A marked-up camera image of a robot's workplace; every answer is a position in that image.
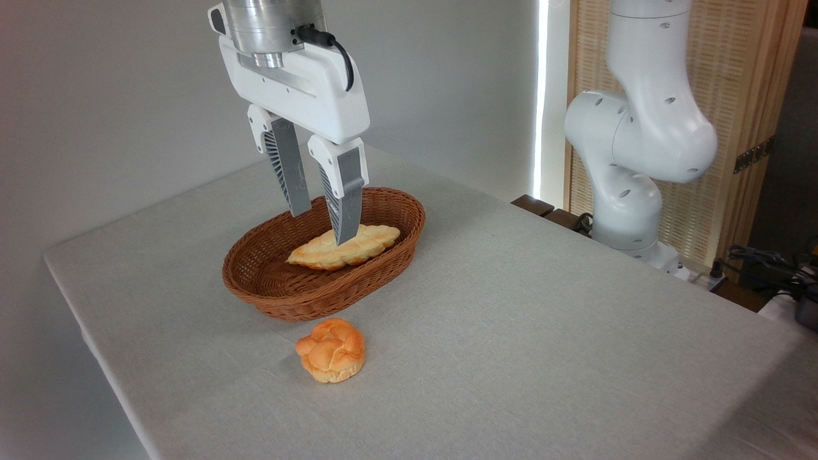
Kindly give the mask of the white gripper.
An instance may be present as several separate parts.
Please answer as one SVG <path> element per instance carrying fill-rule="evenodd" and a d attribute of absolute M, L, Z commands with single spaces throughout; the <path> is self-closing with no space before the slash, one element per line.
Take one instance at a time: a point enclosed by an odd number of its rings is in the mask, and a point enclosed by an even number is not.
<path fill-rule="evenodd" d="M 362 190 L 370 183 L 364 143 L 357 139 L 371 122 L 360 77 L 354 76 L 347 91 L 345 61 L 336 49 L 305 44 L 284 53 L 283 67 L 268 69 L 226 36 L 219 37 L 219 46 L 233 87 L 254 103 L 247 111 L 253 139 L 269 159 L 291 215 L 311 209 L 295 123 L 314 133 L 307 147 L 320 167 L 336 244 L 355 238 Z"/>

